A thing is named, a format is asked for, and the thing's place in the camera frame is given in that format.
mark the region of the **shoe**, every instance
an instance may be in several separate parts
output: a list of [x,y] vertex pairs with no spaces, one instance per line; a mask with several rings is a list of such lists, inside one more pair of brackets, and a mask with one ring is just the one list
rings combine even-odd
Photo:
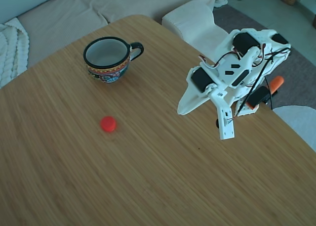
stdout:
[[215,0],[214,7],[219,8],[228,4],[228,0]]

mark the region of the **floor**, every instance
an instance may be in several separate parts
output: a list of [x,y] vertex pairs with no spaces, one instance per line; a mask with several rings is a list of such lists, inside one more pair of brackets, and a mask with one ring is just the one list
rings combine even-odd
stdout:
[[312,26],[315,15],[309,10],[300,4],[289,6],[281,0],[229,0],[228,4],[281,33],[316,66],[316,29]]

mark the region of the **white plastic bracket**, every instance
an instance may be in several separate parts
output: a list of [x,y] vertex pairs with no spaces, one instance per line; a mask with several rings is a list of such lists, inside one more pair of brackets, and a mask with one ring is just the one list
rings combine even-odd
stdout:
[[234,121],[232,109],[224,100],[224,94],[219,89],[213,89],[208,95],[217,109],[217,118],[219,126],[220,139],[234,138]]

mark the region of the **mug handle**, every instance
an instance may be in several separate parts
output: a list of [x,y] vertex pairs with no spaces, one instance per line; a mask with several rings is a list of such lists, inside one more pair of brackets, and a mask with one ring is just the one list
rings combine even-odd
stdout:
[[138,58],[143,52],[144,52],[144,47],[141,43],[139,42],[133,42],[130,44],[131,49],[138,49],[134,52],[131,53],[130,55],[130,61]]

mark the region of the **orange handle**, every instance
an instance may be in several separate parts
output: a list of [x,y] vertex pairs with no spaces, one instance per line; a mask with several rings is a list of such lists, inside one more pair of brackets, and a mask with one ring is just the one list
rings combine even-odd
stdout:
[[276,90],[281,87],[281,85],[284,83],[284,78],[282,76],[276,76],[270,83],[270,92],[271,94],[275,93]]

